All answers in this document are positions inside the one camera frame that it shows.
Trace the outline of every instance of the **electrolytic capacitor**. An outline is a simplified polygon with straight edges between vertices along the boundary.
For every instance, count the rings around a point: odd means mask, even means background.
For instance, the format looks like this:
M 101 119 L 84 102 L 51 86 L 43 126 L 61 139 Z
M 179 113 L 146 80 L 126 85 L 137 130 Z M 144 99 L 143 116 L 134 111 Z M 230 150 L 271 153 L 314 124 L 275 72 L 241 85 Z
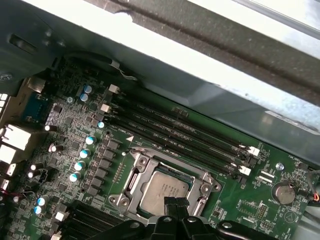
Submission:
M 63 151 L 65 149 L 65 147 L 63 145 L 53 145 L 51 147 L 51 151 L 54 152 L 60 152 Z
M 46 125 L 44 126 L 44 130 L 47 132 L 56 132 L 58 131 L 58 127 L 55 125 Z
M 105 124 L 101 121 L 98 123 L 98 128 L 103 129 L 105 127 Z
M 32 171 L 37 170 L 37 169 L 43 169 L 45 167 L 45 165 L 42 162 L 36 163 L 36 164 L 32 164 L 30 166 L 30 169 Z
M 83 88 L 83 91 L 86 94 L 91 94 L 92 93 L 92 87 L 90 85 L 85 85 L 84 88 Z
M 74 170 L 76 171 L 81 171 L 86 167 L 86 163 L 84 161 L 78 161 L 75 165 L 74 165 Z
M 34 178 L 34 177 L 36 177 L 36 176 L 39 176 L 41 174 L 41 170 L 35 170 L 35 171 L 29 171 L 28 173 L 27 173 L 27 176 L 28 176 L 28 178 L 30 178 L 30 179 L 32 179 L 32 178 Z
M 47 205 L 49 200 L 50 200 L 50 198 L 48 195 L 43 195 L 43 196 L 39 197 L 36 202 L 40 207 L 43 207 L 43 206 Z
M 35 206 L 34 209 L 33 209 L 34 213 L 36 215 L 40 215 L 44 212 L 44 207 L 41 207 L 41 206 Z
M 85 139 L 85 143 L 87 145 L 92 145 L 97 141 L 97 138 L 95 136 L 87 136 Z
M 80 158 L 85 159 L 85 158 L 89 157 L 90 154 L 91 154 L 91 151 L 89 149 L 83 149 L 80 152 Z
M 80 95 L 80 100 L 81 100 L 82 102 L 86 102 L 86 101 L 88 101 L 88 99 L 89 99 L 88 94 L 83 93 L 83 94 Z
M 76 171 L 74 173 L 72 173 L 70 176 L 69 176 L 69 180 L 70 182 L 72 183 L 75 183 L 76 181 L 79 181 L 81 179 L 81 173 Z

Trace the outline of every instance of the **screw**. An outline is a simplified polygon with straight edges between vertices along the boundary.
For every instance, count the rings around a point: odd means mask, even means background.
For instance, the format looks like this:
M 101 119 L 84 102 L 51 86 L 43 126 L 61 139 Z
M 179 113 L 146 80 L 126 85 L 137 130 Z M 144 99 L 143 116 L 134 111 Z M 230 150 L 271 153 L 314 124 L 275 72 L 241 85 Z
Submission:
M 4 73 L 0 75 L 1 81 L 10 81 L 14 76 L 11 73 Z
M 121 200 L 121 204 L 123 206 L 127 206 L 129 204 L 129 201 L 127 199 L 123 199 L 123 200 Z
M 136 228 L 139 227 L 139 226 L 140 226 L 139 223 L 134 222 L 134 223 L 132 223 L 132 224 L 130 225 L 130 228 L 131 228 L 131 229 L 136 229 Z
M 202 187 L 201 187 L 201 192 L 202 193 L 207 193 L 207 192 L 209 192 L 209 186 L 208 185 L 202 185 Z
M 166 216 L 166 217 L 163 219 L 163 221 L 166 222 L 166 223 L 171 222 L 171 220 L 172 220 L 172 218 L 171 218 L 171 217 L 168 217 L 168 216 Z
M 278 162 L 276 165 L 275 165 L 275 168 L 278 170 L 278 171 L 283 171 L 285 169 L 285 166 L 281 163 L 281 162 Z
M 15 197 L 13 198 L 13 202 L 17 204 L 17 203 L 19 202 L 19 197 L 18 197 L 18 196 L 15 196 Z
M 225 229 L 230 229 L 230 228 L 232 228 L 232 225 L 229 222 L 224 222 L 224 223 L 222 223 L 222 227 L 224 227 Z
M 189 223 L 194 223 L 194 222 L 196 222 L 197 221 L 197 219 L 195 218 L 195 217 L 189 217 L 188 218 L 188 222 Z
M 144 166 L 144 165 L 146 165 L 146 163 L 147 163 L 147 159 L 146 159 L 145 157 L 142 157 L 142 158 L 139 159 L 139 163 L 140 163 L 142 166 Z

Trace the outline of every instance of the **motherboard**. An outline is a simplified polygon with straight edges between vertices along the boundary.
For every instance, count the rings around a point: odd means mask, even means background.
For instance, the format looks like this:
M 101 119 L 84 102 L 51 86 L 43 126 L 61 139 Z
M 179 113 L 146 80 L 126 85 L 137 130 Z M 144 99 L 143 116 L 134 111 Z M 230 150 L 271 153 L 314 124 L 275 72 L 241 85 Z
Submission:
M 42 78 L 47 89 L 20 121 L 43 138 L 17 187 L 2 191 L 13 198 L 5 239 L 84 240 L 128 219 L 147 224 L 164 197 L 187 198 L 212 227 L 232 220 L 292 238 L 311 195 L 302 159 L 121 75 L 70 60 Z

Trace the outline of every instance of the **white wire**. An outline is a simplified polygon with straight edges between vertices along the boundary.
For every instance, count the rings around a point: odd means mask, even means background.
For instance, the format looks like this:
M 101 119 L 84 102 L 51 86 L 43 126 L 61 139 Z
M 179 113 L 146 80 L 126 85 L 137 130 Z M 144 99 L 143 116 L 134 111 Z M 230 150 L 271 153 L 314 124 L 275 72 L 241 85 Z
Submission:
M 125 78 L 125 79 L 128 79 L 128 80 L 133 80 L 133 81 L 138 81 L 138 79 L 134 76 L 128 76 L 128 75 L 125 75 L 125 72 L 122 71 L 120 68 L 118 68 L 117 66 L 113 65 L 113 64 L 110 64 L 111 67 L 117 69 L 121 75 Z

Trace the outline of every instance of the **cpu socket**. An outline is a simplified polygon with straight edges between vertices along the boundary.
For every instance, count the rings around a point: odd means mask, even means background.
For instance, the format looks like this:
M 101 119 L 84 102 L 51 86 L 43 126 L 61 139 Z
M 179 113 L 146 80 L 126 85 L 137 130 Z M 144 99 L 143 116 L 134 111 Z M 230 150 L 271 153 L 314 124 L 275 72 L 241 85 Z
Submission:
M 188 213 L 200 216 L 211 192 L 222 189 L 209 172 L 153 148 L 133 147 L 134 164 L 120 194 L 108 197 L 123 216 L 147 224 L 164 215 L 164 197 L 187 198 Z

